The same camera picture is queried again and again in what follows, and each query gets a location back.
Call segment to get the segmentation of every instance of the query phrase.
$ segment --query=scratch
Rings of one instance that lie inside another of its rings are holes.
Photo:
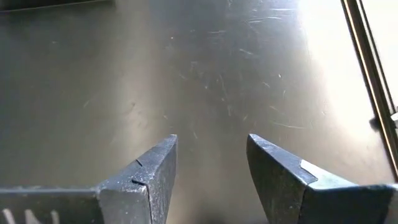
[[[90,100],[87,100],[86,103],[83,105],[83,108],[86,108],[86,106],[90,103]]]
[[[269,106],[269,108],[273,109],[274,111],[278,111],[279,112],[279,110],[275,106]]]
[[[280,123],[276,123],[274,121],[272,122],[272,124],[279,125],[279,126],[286,127],[286,128],[305,129],[304,127],[292,126],[292,125],[287,125],[287,124],[280,124]]]
[[[193,69],[198,65],[198,62],[191,62],[191,68],[189,69],[189,71],[192,73]]]
[[[276,16],[267,16],[267,19],[279,19],[279,20],[282,20],[281,17],[276,17]]]
[[[258,23],[258,22],[262,22],[264,20],[267,19],[278,19],[278,20],[282,20],[281,17],[276,17],[276,16],[267,16],[267,17],[258,17],[258,18],[252,18],[247,20],[248,23]]]
[[[246,24],[248,25],[248,27],[249,27],[253,32],[255,32],[256,34],[259,34],[258,31],[257,31],[253,26],[250,25],[251,22],[249,22],[249,21],[244,21],[244,23],[246,23]]]
[[[178,74],[179,77],[181,77],[183,80],[187,80],[187,78],[185,76],[183,76],[181,73]]]
[[[244,49],[239,49],[239,51],[240,51],[240,52],[243,52],[243,53],[246,53],[246,54],[248,54],[248,55],[253,55],[252,52],[247,51],[247,50],[244,50]]]
[[[136,161],[137,161],[139,166],[143,167],[142,163],[138,159],[136,159]]]
[[[114,134],[111,141],[109,142],[109,145],[111,146],[114,142],[116,142],[116,135]]]
[[[262,84],[264,84],[266,87],[270,88],[271,86],[268,85],[268,83],[263,82]]]
[[[228,96],[227,96],[227,94],[226,94],[226,90],[225,90],[225,86],[224,86],[224,79],[223,79],[223,77],[221,76],[221,74],[219,74],[219,76],[220,76],[220,80],[221,80],[221,88],[223,89],[225,98],[228,100]]]
[[[207,32],[207,33],[208,34],[223,34],[225,32],[226,32],[226,30],[218,30],[218,31],[210,31],[210,32]]]
[[[231,109],[232,109],[231,105],[228,105],[226,108],[228,110],[228,116],[231,116]]]
[[[295,11],[295,9],[269,9],[272,11]]]

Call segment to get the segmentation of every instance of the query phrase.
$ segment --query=brushed metal surface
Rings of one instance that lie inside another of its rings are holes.
[[[338,1],[137,0],[0,16],[1,185],[91,185],[169,134],[168,223],[265,219],[248,133],[392,182]]]

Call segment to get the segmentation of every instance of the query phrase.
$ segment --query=metal plate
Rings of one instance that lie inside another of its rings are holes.
[[[169,223],[261,223],[248,133],[393,181],[340,2],[93,2],[2,14],[0,42],[2,185],[92,185],[178,134]]]

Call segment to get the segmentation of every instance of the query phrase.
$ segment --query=gray metal tool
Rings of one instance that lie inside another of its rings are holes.
[[[92,188],[0,189],[0,223],[165,223],[176,163],[171,135]]]
[[[270,224],[398,223],[398,185],[356,185],[255,134],[246,150]]]

